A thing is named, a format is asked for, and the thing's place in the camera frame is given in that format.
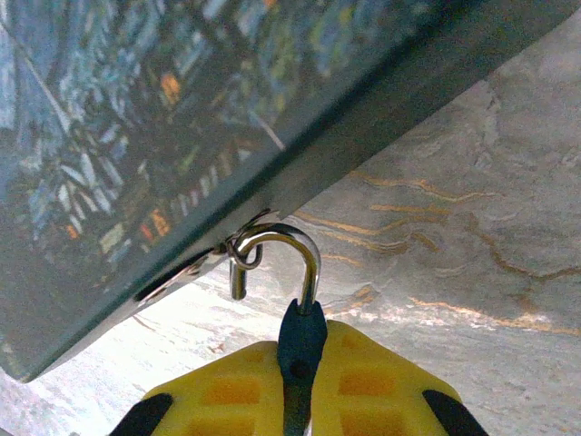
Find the black rubber tip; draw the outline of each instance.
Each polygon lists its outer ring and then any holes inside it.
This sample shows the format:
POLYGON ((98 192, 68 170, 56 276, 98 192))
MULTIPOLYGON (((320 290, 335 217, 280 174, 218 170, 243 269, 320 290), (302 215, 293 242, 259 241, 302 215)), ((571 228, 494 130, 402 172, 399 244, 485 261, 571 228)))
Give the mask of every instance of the black rubber tip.
POLYGON ((423 391, 423 395, 449 436, 488 436, 461 402, 438 391, 423 391))
POLYGON ((138 402, 109 436, 152 436, 172 403, 173 398, 169 393, 159 393, 138 402))

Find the yellow tool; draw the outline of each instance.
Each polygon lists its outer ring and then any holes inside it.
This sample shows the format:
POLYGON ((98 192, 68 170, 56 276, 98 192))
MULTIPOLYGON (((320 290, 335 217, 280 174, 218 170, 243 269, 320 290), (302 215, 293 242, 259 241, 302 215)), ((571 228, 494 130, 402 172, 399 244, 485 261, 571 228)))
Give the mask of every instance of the yellow tool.
POLYGON ((302 436, 311 418, 314 436, 487 435, 448 384, 353 327, 325 322, 319 252, 298 229, 261 224, 238 237, 233 295, 245 295, 245 272, 260 263, 247 263, 252 248, 270 240, 307 263, 278 343, 257 342, 155 388, 111 436, 302 436))

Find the yellow clamp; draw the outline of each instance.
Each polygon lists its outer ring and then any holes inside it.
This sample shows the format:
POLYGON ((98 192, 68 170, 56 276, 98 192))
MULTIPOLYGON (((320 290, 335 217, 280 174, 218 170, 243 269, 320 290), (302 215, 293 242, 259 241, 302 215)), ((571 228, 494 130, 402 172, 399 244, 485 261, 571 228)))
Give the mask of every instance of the yellow clamp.
MULTIPOLYGON (((422 392, 459 401, 454 389, 343 322, 328 330, 312 388, 314 436, 447 435, 422 392)), ((169 393, 172 402, 149 434, 281 436, 276 352, 276 342, 258 342, 150 391, 145 400, 169 393)))

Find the stone surface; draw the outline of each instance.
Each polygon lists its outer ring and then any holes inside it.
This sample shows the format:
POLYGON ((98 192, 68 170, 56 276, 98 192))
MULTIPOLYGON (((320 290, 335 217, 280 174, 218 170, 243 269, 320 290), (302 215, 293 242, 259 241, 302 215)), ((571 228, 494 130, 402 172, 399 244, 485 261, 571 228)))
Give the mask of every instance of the stone surface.
MULTIPOLYGON (((450 382, 490 434, 581 434, 581 13, 287 219, 320 247, 330 318, 450 382)), ((0 378, 0 426, 97 435, 156 384, 276 339, 300 257, 270 244, 40 380, 0 378)))

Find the chrome hook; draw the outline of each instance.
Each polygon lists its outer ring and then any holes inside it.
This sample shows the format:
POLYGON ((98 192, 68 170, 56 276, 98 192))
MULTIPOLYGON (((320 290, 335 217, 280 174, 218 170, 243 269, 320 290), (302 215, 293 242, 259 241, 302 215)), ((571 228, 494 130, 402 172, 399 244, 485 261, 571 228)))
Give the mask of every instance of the chrome hook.
POLYGON ((319 249, 315 242, 305 233, 283 223, 254 225, 242 232, 236 239, 235 244, 230 247, 229 251, 232 251, 230 258, 230 290, 232 298, 241 300, 246 296, 246 272, 258 266, 262 255, 261 244, 267 241, 287 243, 299 250, 302 255, 305 261, 305 280, 302 284, 299 314, 310 314, 317 294, 317 285, 319 284, 319 249), (246 263, 246 259, 254 247, 257 247, 257 257, 252 263, 246 263))

